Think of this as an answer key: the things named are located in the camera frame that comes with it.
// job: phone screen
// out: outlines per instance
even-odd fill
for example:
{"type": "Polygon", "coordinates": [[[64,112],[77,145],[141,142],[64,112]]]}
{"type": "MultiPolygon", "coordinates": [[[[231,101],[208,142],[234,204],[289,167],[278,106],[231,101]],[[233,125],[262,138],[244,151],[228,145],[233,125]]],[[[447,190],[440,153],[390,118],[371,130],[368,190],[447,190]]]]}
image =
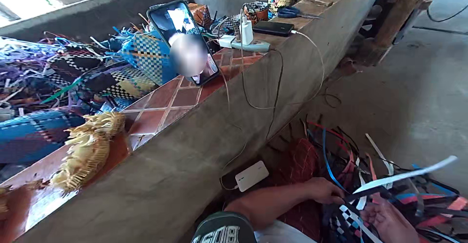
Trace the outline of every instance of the phone screen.
{"type": "MultiPolygon", "coordinates": [[[[203,44],[203,40],[196,22],[191,17],[189,8],[183,2],[175,2],[159,7],[149,12],[149,17],[157,25],[163,38],[172,46],[178,38],[178,34],[198,35],[203,44]]],[[[208,60],[202,72],[191,77],[197,86],[204,84],[218,74],[218,67],[214,63],[213,57],[208,53],[208,60]]]]}

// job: black power bank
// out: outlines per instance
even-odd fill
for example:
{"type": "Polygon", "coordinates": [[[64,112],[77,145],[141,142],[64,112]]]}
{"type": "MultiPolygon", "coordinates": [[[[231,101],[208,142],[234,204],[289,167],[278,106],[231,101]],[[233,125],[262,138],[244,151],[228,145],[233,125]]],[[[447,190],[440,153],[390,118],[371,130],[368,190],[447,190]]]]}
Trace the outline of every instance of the black power bank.
{"type": "Polygon", "coordinates": [[[293,28],[293,24],[259,21],[252,30],[257,33],[287,37],[293,28]]]}

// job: concrete ledge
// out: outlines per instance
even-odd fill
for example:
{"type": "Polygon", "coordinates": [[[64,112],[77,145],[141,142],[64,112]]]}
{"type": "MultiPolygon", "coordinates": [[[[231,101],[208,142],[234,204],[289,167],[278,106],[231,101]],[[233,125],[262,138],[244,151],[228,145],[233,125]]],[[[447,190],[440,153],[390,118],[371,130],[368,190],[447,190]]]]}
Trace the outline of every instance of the concrete ledge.
{"type": "MultiPolygon", "coordinates": [[[[321,49],[328,75],[343,57],[375,0],[337,0],[330,7],[310,1],[296,6],[321,20],[273,19],[294,23],[321,49]]],[[[272,132],[278,131],[317,90],[322,67],[317,51],[299,35],[272,37],[284,58],[284,73],[272,132]]],[[[273,105],[281,61],[270,52],[245,72],[249,99],[273,105]]],[[[93,186],[72,198],[18,242],[174,242],[221,191],[223,166],[247,147],[226,171],[250,159],[264,144],[272,110],[246,102],[243,80],[229,82],[184,117],[167,126],[93,186]],[[233,124],[243,128],[240,131],[233,124]]]]}

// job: power bank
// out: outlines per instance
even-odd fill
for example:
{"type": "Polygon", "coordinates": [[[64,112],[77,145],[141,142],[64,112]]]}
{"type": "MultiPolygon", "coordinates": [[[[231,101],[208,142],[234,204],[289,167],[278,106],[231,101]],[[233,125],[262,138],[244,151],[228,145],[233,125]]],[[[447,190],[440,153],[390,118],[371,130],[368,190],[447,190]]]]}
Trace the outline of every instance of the power bank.
{"type": "Polygon", "coordinates": [[[268,176],[268,170],[262,161],[250,166],[242,172],[236,174],[235,180],[241,192],[254,186],[256,183],[265,179],[268,176]]]}
{"type": "Polygon", "coordinates": [[[287,37],[293,28],[293,24],[259,21],[252,30],[257,33],[287,37]]]}

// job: blue scissors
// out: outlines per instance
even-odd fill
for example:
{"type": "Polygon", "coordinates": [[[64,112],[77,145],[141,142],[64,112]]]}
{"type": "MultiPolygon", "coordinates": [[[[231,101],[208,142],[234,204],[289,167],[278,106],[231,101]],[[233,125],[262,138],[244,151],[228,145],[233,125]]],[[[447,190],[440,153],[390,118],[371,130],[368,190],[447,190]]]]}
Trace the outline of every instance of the blue scissors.
{"type": "Polygon", "coordinates": [[[322,19],[323,17],[315,14],[302,14],[299,9],[296,7],[280,7],[278,9],[278,17],[281,18],[296,18],[296,17],[304,17],[309,19],[322,19]]]}

